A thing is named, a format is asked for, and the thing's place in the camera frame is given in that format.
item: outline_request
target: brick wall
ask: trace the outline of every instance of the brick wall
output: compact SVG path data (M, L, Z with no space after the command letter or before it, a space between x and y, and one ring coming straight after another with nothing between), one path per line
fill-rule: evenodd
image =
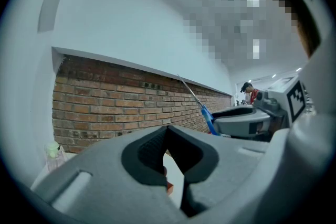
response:
M189 84L211 112L230 96ZM66 56L53 94L55 140L80 152L106 138L135 130L180 125L208 132L201 110L182 82L124 66Z

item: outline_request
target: blue handle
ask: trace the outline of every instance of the blue handle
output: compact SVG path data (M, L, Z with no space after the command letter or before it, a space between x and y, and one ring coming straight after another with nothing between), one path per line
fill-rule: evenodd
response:
M210 129L210 132L211 132L212 134L214 134L214 135L218 135L218 136L220 136L220 134L218 134L218 133L216 132L216 130L215 130L215 128L214 128L214 126L213 126L213 124L212 124L212 122L211 122L211 118L213 118L213 117L212 117L212 115L209 113L209 110L208 110L206 107L203 107L203 108L201 109L201 111L202 111L202 115L203 115L203 117L205 118L206 124L208 125L208 127L209 127L209 129Z

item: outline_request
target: black cap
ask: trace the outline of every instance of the black cap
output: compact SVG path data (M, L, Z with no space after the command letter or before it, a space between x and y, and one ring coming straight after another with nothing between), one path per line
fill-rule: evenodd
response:
M240 89L240 92L244 92L246 90L247 87L252 86L251 83L249 82L245 82L244 85L242 86L242 88Z

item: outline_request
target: red shirt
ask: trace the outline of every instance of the red shirt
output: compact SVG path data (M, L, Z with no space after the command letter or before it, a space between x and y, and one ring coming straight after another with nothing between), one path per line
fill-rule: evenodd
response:
M251 93L251 104L253 104L254 100L257 98L258 91L258 89L254 89Z

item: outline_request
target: blue tool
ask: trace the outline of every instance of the blue tool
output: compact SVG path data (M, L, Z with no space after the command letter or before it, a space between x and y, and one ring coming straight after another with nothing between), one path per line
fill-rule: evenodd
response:
M199 107L201 108L201 112L203 117L205 118L206 124L209 127L209 130L211 131L212 134L214 135L218 135L220 136L220 134L218 134L215 131L215 128L212 124L212 120L214 119L214 117L212 116L212 114L210 113L210 111L206 108L205 105L203 105L200 100L197 98L197 96L193 93L193 91L188 87L188 85L184 82L184 80L180 77L179 74L177 74L178 77L180 78L180 80L183 82L183 84L187 87L187 89L189 90L189 92L192 94L192 96L195 98L196 103L199 105Z

